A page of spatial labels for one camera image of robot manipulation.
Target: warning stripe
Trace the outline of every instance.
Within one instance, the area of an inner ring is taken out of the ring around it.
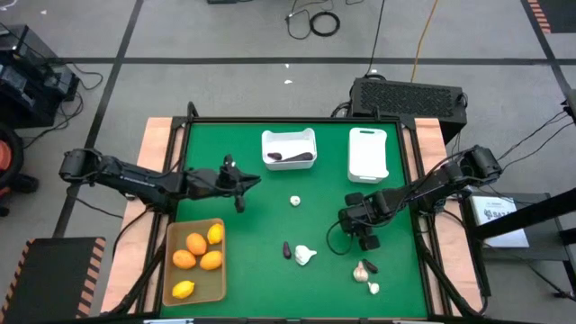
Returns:
[[[90,307],[92,306],[92,299],[94,298],[96,281],[100,273],[100,264],[102,262],[102,256],[104,255],[105,246],[105,239],[97,238],[94,240],[90,263],[86,270],[84,287],[82,287],[82,291],[80,292],[80,302],[78,303],[78,312],[76,313],[77,319],[85,319],[90,315]]]
[[[0,324],[4,323],[6,312],[8,311],[8,307],[10,306],[10,300],[12,299],[14,291],[16,290],[16,284],[18,284],[18,278],[20,278],[20,274],[22,273],[22,267],[24,266],[26,256],[28,255],[28,251],[30,250],[30,246],[32,245],[33,242],[34,239],[29,239],[26,242],[26,246],[22,250],[22,256],[20,257],[20,261],[18,261],[18,267],[16,267],[16,271],[14,272],[14,279],[8,286],[8,292],[6,293],[4,304],[2,305],[2,309],[0,310]]]
[[[530,4],[530,8],[534,13],[534,17],[536,17],[536,20],[538,21],[538,25],[540,25],[540,29],[542,30],[542,32],[550,33],[551,32],[550,23],[548,23],[546,15],[542,11],[542,8],[540,7],[538,0],[528,0],[528,3]]]

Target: garlic clove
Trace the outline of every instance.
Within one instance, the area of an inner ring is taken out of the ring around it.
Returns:
[[[318,252],[310,250],[306,246],[297,246],[294,249],[294,259],[300,266],[304,266],[310,261],[311,257],[316,256]]]
[[[368,281],[368,272],[364,269],[364,265],[362,265],[362,261],[358,262],[358,266],[352,272],[354,279],[359,283],[365,283]]]
[[[378,283],[368,283],[368,290],[371,294],[377,294],[380,291],[380,285]]]

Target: black device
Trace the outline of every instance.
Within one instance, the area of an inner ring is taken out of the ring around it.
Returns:
[[[467,123],[468,103],[461,87],[363,77],[354,81],[350,97],[348,117],[400,117],[412,129],[416,117],[438,118],[445,144]]]
[[[54,123],[60,103],[74,99],[79,78],[27,25],[0,28],[0,119],[12,128]]]
[[[436,213],[444,208],[446,197],[462,191],[467,185],[494,183],[502,173],[488,148],[475,146],[456,155],[462,158],[448,158],[438,170],[403,187],[368,195],[348,194],[345,197],[348,207],[338,212],[341,229],[350,236],[359,237],[362,250],[379,248],[380,242],[373,234],[373,227],[388,224],[407,203],[416,203],[421,212]]]
[[[224,158],[218,174],[205,168],[161,174],[104,156],[93,148],[66,152],[59,175],[71,184],[100,184],[137,196],[155,212],[163,213],[176,212],[182,199],[210,197],[234,197],[236,211],[243,212],[244,193],[260,182],[258,175],[242,173],[231,155]]]

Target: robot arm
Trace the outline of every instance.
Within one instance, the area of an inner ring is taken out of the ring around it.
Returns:
[[[174,212],[178,201],[189,198],[234,197],[237,212],[245,209],[244,193],[260,182],[257,175],[242,173],[231,155],[224,158],[220,172],[191,169],[161,174],[144,167],[104,156],[93,148],[77,148],[65,154],[60,177],[71,184],[100,184],[121,194],[139,197],[157,212]]]
[[[388,224],[407,203],[417,203],[421,212],[435,213],[444,208],[446,197],[462,191],[467,185],[489,185],[498,180],[501,173],[491,151],[475,146],[463,153],[459,163],[448,160],[438,170],[411,184],[366,196],[348,194],[345,198],[348,207],[338,212],[338,221],[345,233],[360,238],[362,250],[379,248],[380,242],[372,235],[372,228]]]

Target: green tabletop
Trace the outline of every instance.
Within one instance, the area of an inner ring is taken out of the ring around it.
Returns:
[[[269,171],[262,161],[261,136],[274,132],[316,133],[318,158],[311,169]],[[348,132],[353,127],[386,131],[386,163],[390,175],[379,184],[355,184],[347,179]],[[186,156],[188,167],[217,169],[226,154],[238,167],[259,175],[262,182],[246,193],[246,211],[238,214],[232,199],[182,201],[176,221],[222,218],[226,228],[228,291],[222,301],[162,307],[162,317],[280,317],[280,318],[388,318],[426,317],[426,306],[412,225],[407,210],[375,229],[381,247],[363,252],[355,244],[345,256],[329,251],[326,231],[345,207],[344,196],[354,192],[404,185],[400,144],[390,124],[195,124]],[[301,197],[294,208],[289,199]],[[333,230],[335,248],[343,250],[349,238]],[[306,266],[286,260],[284,241],[292,248],[305,245],[318,251]],[[370,282],[380,285],[371,295],[366,283],[354,281],[352,271],[366,257],[380,269]],[[196,283],[202,289],[202,283]]]

